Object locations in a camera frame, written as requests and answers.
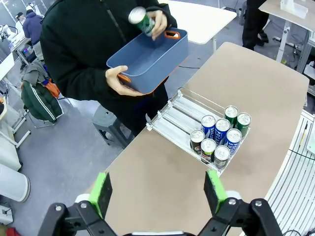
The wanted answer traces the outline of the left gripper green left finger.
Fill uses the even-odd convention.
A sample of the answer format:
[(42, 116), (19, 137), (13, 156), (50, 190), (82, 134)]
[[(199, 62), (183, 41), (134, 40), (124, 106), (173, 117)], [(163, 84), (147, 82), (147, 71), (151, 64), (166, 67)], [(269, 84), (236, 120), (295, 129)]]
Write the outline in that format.
[(91, 236), (115, 236), (105, 221), (113, 189), (109, 173), (99, 173), (87, 200), (67, 207), (63, 203), (49, 206), (39, 229), (39, 236), (74, 236), (87, 231)]

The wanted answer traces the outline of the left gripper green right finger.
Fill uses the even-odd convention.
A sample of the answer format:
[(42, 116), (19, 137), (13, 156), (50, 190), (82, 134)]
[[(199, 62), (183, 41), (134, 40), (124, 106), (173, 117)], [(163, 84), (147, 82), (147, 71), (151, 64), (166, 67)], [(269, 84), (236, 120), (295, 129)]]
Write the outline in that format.
[(247, 236), (282, 235), (265, 199), (258, 198), (246, 203), (228, 197), (216, 171), (206, 171), (204, 192), (212, 217), (199, 233), (200, 236), (225, 236), (231, 228), (240, 228)]

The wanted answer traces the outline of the person's right hand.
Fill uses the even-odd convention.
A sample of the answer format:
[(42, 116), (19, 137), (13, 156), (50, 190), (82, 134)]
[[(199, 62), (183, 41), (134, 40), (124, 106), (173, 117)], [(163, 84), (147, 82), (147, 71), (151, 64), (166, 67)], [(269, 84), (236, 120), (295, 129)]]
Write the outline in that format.
[(143, 96), (144, 94), (135, 91), (126, 85), (123, 85), (118, 75), (121, 72), (127, 71), (128, 67), (126, 65), (120, 65), (115, 68), (108, 69), (105, 72), (105, 78), (108, 86), (112, 88), (115, 92), (117, 92), (119, 95), (126, 95), (126, 96)]

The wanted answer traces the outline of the person's left hand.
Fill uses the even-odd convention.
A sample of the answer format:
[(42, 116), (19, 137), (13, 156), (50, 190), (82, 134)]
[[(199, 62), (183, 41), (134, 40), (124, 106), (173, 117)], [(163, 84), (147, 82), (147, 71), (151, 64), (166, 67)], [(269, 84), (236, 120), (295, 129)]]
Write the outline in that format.
[(152, 40), (155, 41), (156, 38), (166, 30), (167, 17), (161, 10), (147, 12), (147, 15), (155, 22), (155, 26), (151, 31)]

